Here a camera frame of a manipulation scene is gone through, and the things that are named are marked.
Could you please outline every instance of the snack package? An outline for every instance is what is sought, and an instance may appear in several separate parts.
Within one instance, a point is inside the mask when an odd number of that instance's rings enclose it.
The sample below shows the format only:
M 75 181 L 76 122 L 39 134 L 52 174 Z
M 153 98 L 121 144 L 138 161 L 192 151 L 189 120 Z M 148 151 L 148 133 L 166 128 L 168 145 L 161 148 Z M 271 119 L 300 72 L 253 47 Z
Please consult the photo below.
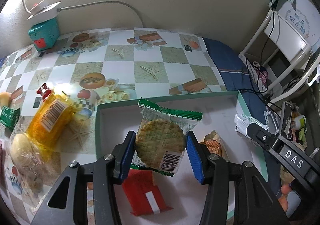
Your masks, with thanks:
M 210 134 L 206 135 L 204 139 L 199 143 L 206 145 L 211 154 L 217 154 L 227 162 L 230 162 L 223 141 L 215 130 L 213 130 Z
M 251 123 L 256 123 L 267 131 L 269 129 L 267 125 L 262 124 L 260 121 L 256 120 L 253 117 L 249 117 L 246 115 L 235 115 L 236 132 L 238 133 L 238 135 L 244 138 L 246 141 L 254 144 L 255 146 L 258 146 L 259 144 L 247 135 L 247 127 Z
M 3 106 L 0 115 L 0 123 L 5 125 L 12 132 L 19 120 L 19 116 L 20 108 L 13 110 L 7 106 Z
M 143 119 L 131 167 L 173 176 L 184 154 L 185 135 L 201 121 L 202 113 L 163 108 L 144 98 L 138 106 Z
M 37 93 L 42 95 L 42 105 L 25 133 L 16 134 L 10 146 L 10 154 L 15 159 L 15 164 L 24 169 L 30 169 L 50 159 L 63 128 L 76 112 L 63 92 L 57 94 L 44 84 Z
M 31 197 L 32 205 L 37 205 L 38 195 L 43 189 L 43 184 L 48 177 L 58 177 L 60 169 L 57 169 L 57 156 L 51 157 L 47 162 L 43 161 L 38 147 L 29 140 L 25 134 L 31 119 L 22 116 L 10 136 L 10 147 L 8 153 L 19 173 L 23 190 Z
M 131 169 L 127 179 L 122 183 L 122 188 L 131 205 L 131 214 L 134 216 L 172 210 L 165 204 L 152 171 Z

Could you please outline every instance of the green snack package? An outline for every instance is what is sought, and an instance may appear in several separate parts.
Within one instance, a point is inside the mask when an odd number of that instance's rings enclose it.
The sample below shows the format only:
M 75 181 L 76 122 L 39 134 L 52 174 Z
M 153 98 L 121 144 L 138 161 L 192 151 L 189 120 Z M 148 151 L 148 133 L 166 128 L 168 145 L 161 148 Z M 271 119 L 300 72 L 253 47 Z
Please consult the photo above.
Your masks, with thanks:
M 173 176 L 184 155 L 185 135 L 201 121 L 202 113 L 164 108 L 144 98 L 138 106 L 143 118 L 131 168 Z
M 20 108 L 13 110 L 11 108 L 3 106 L 0 115 L 0 123 L 4 124 L 12 132 L 14 126 L 19 120 L 19 116 Z

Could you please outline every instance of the rice cracker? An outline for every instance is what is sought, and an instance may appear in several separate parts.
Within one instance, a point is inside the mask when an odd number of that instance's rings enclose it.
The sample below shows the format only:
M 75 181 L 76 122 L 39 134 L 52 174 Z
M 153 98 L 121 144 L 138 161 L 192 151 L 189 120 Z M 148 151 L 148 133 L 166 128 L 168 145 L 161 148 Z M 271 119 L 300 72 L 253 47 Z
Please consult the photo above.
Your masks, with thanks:
M 135 150 L 146 165 L 159 168 L 166 151 L 182 153 L 186 147 L 183 130 L 174 122 L 156 119 L 142 125 L 137 133 Z

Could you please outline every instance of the phone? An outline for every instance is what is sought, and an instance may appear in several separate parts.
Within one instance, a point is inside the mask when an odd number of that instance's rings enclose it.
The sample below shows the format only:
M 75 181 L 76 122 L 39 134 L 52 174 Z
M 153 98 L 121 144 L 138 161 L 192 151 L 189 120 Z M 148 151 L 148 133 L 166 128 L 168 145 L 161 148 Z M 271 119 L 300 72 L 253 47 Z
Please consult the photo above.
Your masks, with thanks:
M 36 97 L 33 107 L 38 108 L 40 105 L 40 102 L 41 102 L 41 97 Z
M 284 101 L 282 103 L 279 133 L 280 135 L 282 135 L 287 139 L 288 139 L 289 129 L 291 125 L 291 117 L 292 117 L 292 105 L 289 102 Z
M 188 51 L 188 52 L 191 52 L 192 50 L 191 50 L 191 47 L 190 47 L 190 45 L 184 45 L 184 48 L 185 48 L 185 50 L 186 51 Z

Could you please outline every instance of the bed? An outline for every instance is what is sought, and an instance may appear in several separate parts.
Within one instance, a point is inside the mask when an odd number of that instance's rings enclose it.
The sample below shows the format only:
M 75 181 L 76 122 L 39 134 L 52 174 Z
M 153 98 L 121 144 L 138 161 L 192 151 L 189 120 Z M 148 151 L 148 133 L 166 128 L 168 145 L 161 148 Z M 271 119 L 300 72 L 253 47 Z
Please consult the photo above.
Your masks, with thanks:
M 238 55 L 222 42 L 204 38 L 208 54 L 216 65 L 227 90 L 252 88 L 246 66 Z M 255 94 L 244 92 L 242 96 L 251 115 L 266 124 L 263 112 L 265 104 Z M 276 196 L 281 196 L 280 164 L 266 151 L 263 151 L 268 169 L 268 184 Z

